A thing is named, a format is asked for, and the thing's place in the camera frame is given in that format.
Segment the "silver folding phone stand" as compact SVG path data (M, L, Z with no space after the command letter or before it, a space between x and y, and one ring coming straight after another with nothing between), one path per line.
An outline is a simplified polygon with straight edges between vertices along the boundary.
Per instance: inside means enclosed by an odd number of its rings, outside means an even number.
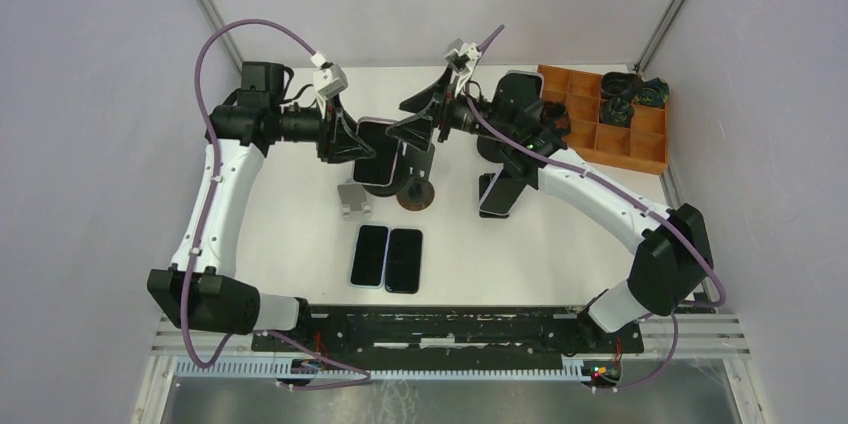
M349 181L339 184L336 189L343 220L366 221L371 218L372 206L369 194L362 184Z

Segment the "black round-base stand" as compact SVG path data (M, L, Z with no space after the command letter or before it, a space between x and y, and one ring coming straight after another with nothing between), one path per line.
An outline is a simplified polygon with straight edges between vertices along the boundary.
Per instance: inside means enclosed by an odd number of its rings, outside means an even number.
M435 188L429 176L435 156L435 146L430 143L426 151L403 144L400 153L400 170L403 187L396 194L401 207L408 211L423 211L435 199Z

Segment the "light blue smartphone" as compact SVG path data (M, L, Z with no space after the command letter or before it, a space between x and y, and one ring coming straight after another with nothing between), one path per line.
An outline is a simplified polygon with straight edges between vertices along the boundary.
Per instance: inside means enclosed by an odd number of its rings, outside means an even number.
M390 228L384 225L359 227L349 274L352 286L379 288L383 285L389 234Z

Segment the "black smartphone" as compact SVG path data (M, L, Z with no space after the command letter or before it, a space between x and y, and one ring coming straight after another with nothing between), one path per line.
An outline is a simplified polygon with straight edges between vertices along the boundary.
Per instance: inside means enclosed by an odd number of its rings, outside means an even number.
M420 288L423 233L393 229L389 234L384 287L390 293L415 294Z

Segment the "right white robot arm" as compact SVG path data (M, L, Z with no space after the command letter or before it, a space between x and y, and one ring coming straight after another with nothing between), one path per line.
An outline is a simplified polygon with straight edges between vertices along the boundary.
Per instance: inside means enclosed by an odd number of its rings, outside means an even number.
M457 130L497 144L498 161L513 179L560 199L602 226L633 256L628 277L594 298L577 326L580 344L602 352L618 330L648 315L669 316L692 305L690 294L716 277L702 213L673 209L639 195L598 171L544 116L544 78L510 71L492 99L472 96L469 81L451 69L400 105L407 118L387 133L421 151Z

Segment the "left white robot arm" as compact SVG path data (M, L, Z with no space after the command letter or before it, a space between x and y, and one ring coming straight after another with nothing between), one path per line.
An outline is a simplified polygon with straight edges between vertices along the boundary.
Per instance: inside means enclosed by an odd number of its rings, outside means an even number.
M202 181L186 234L168 267L151 270L147 280L148 292L175 327L237 335L276 330L278 341L295 352L312 343L314 325L302 317L305 299L263 294L237 280L235 268L248 199L274 144L313 143L328 164L376 155L356 135L340 102L346 75L320 56L313 59L312 105L287 99L291 68L246 61L240 86L212 110Z

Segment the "smartphone lying near right arm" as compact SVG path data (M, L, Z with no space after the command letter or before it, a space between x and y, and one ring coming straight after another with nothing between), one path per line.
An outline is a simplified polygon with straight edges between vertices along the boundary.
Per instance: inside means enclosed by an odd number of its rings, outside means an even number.
M484 173L478 177L478 215L484 219L507 219L526 184L508 173Z

